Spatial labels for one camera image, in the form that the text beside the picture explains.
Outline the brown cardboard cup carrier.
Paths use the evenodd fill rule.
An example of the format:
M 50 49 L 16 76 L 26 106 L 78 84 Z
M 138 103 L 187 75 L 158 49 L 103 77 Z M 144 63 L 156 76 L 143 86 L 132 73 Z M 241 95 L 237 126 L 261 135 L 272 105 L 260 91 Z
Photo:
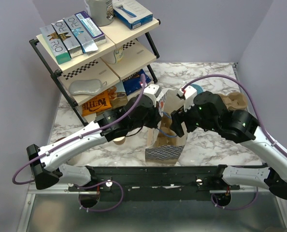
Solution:
M 176 145 L 177 138 L 176 134 L 170 129 L 172 120 L 167 117 L 163 117 L 159 127 L 159 133 L 155 141 L 155 147 L 165 146 L 165 145 Z

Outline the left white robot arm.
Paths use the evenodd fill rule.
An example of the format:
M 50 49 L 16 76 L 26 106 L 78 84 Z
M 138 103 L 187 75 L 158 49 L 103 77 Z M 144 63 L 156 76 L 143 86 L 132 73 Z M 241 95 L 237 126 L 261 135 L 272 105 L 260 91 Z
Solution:
M 69 166 L 66 162 L 92 147 L 124 137 L 134 129 L 157 128 L 163 106 L 164 96 L 143 94 L 140 98 L 133 97 L 125 106 L 103 112 L 78 132 L 54 144 L 28 146 L 36 188 L 43 190 L 65 181 L 86 191 L 92 190 L 96 179 L 91 168 Z

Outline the checkered paper bag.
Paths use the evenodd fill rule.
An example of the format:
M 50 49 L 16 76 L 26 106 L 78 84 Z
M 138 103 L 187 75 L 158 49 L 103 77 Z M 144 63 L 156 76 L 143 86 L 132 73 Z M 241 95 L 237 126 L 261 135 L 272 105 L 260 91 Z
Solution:
M 145 161 L 175 165 L 181 156 L 183 149 L 169 150 L 168 148 L 157 148 L 155 151 L 145 149 Z

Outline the brown paper cup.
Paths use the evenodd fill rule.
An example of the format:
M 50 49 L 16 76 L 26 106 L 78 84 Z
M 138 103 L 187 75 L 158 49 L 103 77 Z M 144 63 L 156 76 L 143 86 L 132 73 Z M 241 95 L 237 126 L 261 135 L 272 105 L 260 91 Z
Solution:
M 126 137 L 125 136 L 113 139 L 113 142 L 116 145 L 122 145 L 125 141 L 126 141 Z

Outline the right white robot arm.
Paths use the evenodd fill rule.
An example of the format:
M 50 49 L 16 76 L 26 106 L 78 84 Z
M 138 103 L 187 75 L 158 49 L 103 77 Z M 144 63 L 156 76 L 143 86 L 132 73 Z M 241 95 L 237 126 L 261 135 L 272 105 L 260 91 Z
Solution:
M 216 132 L 222 138 L 240 144 L 267 164 L 266 167 L 239 168 L 225 165 L 221 173 L 211 177 L 212 186 L 247 185 L 269 190 L 287 200 L 287 150 L 264 133 L 259 121 L 245 110 L 229 111 L 218 94 L 209 91 L 179 90 L 183 106 L 171 113 L 171 130 L 179 137 L 196 128 Z

